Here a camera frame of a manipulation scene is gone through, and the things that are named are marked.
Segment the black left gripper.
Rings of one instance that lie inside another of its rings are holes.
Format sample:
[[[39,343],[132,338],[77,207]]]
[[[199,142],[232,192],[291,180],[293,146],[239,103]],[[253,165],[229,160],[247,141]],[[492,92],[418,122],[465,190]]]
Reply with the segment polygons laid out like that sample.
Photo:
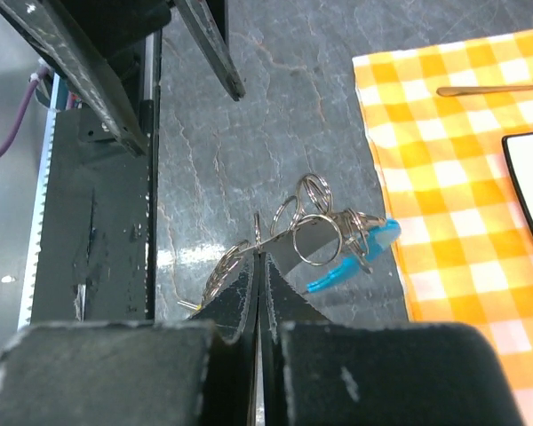
[[[242,99],[243,81],[228,45],[227,0],[0,0],[0,12],[44,48],[116,141],[135,156],[146,154],[149,142],[105,59],[114,60],[167,25],[174,6],[227,94],[233,101]]]

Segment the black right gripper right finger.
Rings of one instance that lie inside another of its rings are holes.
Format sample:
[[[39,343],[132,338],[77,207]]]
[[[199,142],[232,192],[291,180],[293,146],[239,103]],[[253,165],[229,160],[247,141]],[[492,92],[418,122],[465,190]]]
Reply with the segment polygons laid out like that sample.
[[[329,321],[260,260],[269,425],[520,425],[497,355],[462,323]]]

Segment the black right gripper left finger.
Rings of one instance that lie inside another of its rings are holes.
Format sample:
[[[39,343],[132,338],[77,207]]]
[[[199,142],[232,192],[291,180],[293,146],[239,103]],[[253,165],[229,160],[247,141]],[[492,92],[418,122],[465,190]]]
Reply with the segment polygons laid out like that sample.
[[[252,425],[260,262],[182,321],[45,322],[0,354],[0,425]]]

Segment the blue key tag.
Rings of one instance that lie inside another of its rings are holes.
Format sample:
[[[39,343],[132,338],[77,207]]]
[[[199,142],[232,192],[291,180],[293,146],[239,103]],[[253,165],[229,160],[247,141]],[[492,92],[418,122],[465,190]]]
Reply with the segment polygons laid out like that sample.
[[[400,224],[391,218],[386,219],[383,225],[371,225],[362,237],[347,244],[350,254],[341,260],[338,267],[306,285],[305,294],[318,293],[336,287],[352,279],[359,272],[372,273],[371,263],[391,248],[401,233]]]

